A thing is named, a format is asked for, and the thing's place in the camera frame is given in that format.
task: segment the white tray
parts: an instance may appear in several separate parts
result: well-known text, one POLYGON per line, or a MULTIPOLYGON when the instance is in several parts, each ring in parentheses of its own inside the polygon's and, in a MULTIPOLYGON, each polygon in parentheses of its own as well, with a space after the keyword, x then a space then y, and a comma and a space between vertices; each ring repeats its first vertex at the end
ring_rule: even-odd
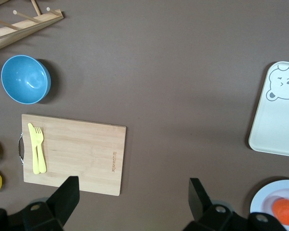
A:
POLYGON ((289 62, 267 72, 249 144, 258 152, 289 156, 289 62))

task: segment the wooden dowel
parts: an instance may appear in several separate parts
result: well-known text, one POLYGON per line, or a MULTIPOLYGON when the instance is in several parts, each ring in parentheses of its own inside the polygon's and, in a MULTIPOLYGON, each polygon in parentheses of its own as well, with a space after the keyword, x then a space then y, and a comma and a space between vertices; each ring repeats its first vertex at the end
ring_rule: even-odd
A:
POLYGON ((13 11, 13 14, 16 14, 16 15, 18 15, 18 16, 20 16, 20 17, 26 18, 26 19, 28 19, 28 20, 30 20, 30 21, 32 21, 32 22, 39 23, 39 20, 37 20, 37 19, 35 19, 35 18, 32 18, 32 17, 30 17, 30 16, 28 16, 28 15, 25 15, 25 14, 23 14, 23 13, 20 13, 20 12, 17 12, 17 11, 13 11))
POLYGON ((31 0, 33 7, 35 9, 35 11, 37 12, 38 15, 41 15, 40 11, 39 11, 39 7, 37 5, 37 3, 35 2, 35 0, 31 0))
POLYGON ((13 26, 13 25, 11 25, 11 24, 8 24, 8 23, 6 23, 6 22, 4 22, 4 21, 1 21, 1 20, 0 20, 0 24, 3 25, 3 26, 6 26, 6 27, 8 27, 8 28, 11 28, 11 29, 13 29, 13 30, 19 30, 19 28, 15 27, 15 26, 13 26))
POLYGON ((50 11, 51 13, 60 16, 60 13, 58 13, 57 11, 51 10, 49 7, 46 8, 47 11, 50 11))

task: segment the plastic bowl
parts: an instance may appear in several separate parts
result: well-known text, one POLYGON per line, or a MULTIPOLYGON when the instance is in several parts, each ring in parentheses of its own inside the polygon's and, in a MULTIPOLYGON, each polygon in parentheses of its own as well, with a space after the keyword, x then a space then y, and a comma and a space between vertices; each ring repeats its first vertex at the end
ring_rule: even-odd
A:
POLYGON ((37 103, 47 95, 51 86, 46 67, 27 55, 8 59, 1 71, 1 81, 6 93, 23 104, 37 103))

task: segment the orange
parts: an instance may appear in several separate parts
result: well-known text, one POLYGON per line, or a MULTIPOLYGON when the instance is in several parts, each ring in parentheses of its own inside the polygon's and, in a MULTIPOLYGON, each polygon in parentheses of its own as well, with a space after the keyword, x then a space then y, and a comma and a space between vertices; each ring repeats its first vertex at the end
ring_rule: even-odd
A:
POLYGON ((289 225, 289 200, 282 198, 276 200, 272 205, 274 217, 283 225, 289 225))

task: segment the yellow plastic fork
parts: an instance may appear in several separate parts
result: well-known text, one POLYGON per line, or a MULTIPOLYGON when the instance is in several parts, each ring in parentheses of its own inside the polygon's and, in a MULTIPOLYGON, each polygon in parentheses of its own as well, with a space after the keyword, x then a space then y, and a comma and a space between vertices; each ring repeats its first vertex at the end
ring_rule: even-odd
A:
POLYGON ((39 159, 39 171, 41 173, 46 172, 46 164, 44 159, 44 154, 42 150, 42 143, 44 141, 43 132, 39 127, 34 127, 36 133, 36 141, 38 144, 38 159, 39 159))

